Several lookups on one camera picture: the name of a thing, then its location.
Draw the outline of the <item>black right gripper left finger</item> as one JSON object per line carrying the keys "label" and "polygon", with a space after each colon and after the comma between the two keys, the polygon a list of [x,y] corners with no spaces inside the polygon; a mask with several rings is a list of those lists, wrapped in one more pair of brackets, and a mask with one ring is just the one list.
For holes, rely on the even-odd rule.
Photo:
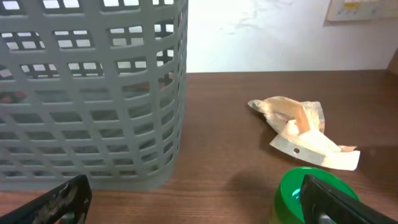
{"label": "black right gripper left finger", "polygon": [[84,224],[92,200],[86,175],[78,175],[29,203],[1,216],[6,224]]}

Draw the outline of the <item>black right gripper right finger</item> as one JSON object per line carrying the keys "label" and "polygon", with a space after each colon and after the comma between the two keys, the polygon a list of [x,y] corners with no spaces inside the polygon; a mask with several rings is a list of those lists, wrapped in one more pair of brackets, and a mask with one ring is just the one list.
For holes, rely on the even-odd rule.
{"label": "black right gripper right finger", "polygon": [[300,204],[304,222],[309,224],[397,224],[397,221],[310,174],[304,176]]}

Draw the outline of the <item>green lid jar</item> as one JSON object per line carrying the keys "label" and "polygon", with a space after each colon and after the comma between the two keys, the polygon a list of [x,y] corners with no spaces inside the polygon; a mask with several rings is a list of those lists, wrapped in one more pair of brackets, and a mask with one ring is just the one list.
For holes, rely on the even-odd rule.
{"label": "green lid jar", "polygon": [[300,191],[306,174],[314,175],[359,200],[356,192],[332,173],[315,167],[296,167],[286,172],[280,181],[272,203],[270,224],[304,224]]}

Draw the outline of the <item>crumpled beige pouch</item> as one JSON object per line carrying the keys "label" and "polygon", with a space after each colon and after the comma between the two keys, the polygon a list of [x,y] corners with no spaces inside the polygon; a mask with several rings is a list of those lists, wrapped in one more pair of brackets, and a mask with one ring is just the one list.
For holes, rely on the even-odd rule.
{"label": "crumpled beige pouch", "polygon": [[356,147],[338,145],[326,137],[320,102],[273,96],[251,100],[248,106],[261,113],[277,133],[270,142],[277,150],[328,169],[353,171],[357,168],[360,152]]}

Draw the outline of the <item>grey plastic basket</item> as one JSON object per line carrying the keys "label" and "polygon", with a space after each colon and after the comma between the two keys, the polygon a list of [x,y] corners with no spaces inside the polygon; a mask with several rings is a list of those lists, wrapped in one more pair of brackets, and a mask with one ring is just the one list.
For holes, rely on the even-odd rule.
{"label": "grey plastic basket", "polygon": [[166,183],[187,24],[187,0],[1,0],[1,188]]}

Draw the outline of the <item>wall panel sign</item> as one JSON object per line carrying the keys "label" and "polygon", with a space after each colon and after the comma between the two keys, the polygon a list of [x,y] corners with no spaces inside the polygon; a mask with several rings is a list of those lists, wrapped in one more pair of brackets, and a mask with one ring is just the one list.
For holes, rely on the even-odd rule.
{"label": "wall panel sign", "polygon": [[331,0],[326,20],[368,21],[397,18],[397,0]]}

